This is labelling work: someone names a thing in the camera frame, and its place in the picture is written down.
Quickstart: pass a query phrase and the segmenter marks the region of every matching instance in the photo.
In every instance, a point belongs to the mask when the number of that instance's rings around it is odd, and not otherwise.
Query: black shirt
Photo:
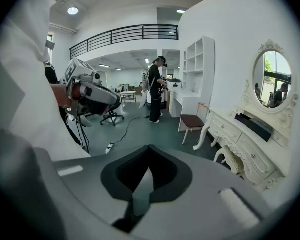
[[[161,84],[158,83],[157,80],[160,79],[160,72],[159,72],[159,68],[156,64],[153,64],[151,67],[150,67],[150,70],[149,70],[149,85],[151,86],[152,84],[152,81],[154,80],[153,82],[153,85],[152,85],[152,88],[151,89],[160,89],[161,88]]]
[[[277,102],[282,102],[282,91],[278,90],[274,95],[274,107],[278,107]]]

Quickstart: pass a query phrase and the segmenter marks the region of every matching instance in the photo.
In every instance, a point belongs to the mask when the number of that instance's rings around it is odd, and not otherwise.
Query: black box
[[[266,142],[269,141],[271,138],[271,135],[273,133],[273,129],[266,126],[261,120],[257,118],[250,118],[249,116],[246,116],[245,114],[236,114],[235,119],[243,123],[245,126],[247,126],[249,129],[254,131],[256,134],[258,134],[262,139],[264,139]]]

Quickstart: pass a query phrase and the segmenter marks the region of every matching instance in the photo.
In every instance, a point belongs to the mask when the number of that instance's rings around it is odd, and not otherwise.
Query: oval mirror
[[[285,57],[274,50],[258,57],[254,65],[255,97],[266,108],[279,107],[289,95],[292,83],[291,68]]]

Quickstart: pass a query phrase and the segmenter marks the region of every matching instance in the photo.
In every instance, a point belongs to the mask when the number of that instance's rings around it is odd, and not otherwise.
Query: recessed light
[[[76,15],[79,12],[77,7],[71,7],[68,9],[68,14],[70,15]]]

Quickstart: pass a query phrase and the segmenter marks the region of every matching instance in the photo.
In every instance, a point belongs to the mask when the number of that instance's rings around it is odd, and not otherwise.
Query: white cloth
[[[49,0],[19,0],[1,25],[0,129],[47,150],[53,161],[90,157],[69,134],[45,76],[49,17]]]

